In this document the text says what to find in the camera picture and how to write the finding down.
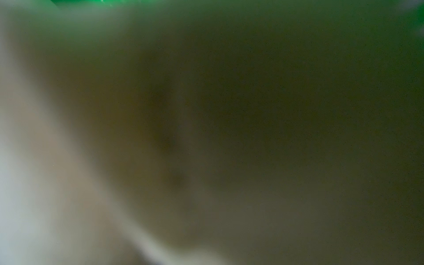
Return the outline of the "beige shorts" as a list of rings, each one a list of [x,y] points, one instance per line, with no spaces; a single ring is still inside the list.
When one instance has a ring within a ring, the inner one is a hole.
[[[2,1],[1,264],[423,264],[423,6]]]

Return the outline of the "green plastic basket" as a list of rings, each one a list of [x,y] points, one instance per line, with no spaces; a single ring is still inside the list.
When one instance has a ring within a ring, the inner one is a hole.
[[[101,1],[101,0],[56,0],[52,1],[53,4],[57,6],[65,4],[76,4],[76,3],[88,3],[88,4],[104,4],[104,5],[114,5],[118,3],[127,3],[130,1]],[[395,1],[395,4],[398,4],[399,9],[402,12],[411,12],[420,23],[424,22],[424,1]]]

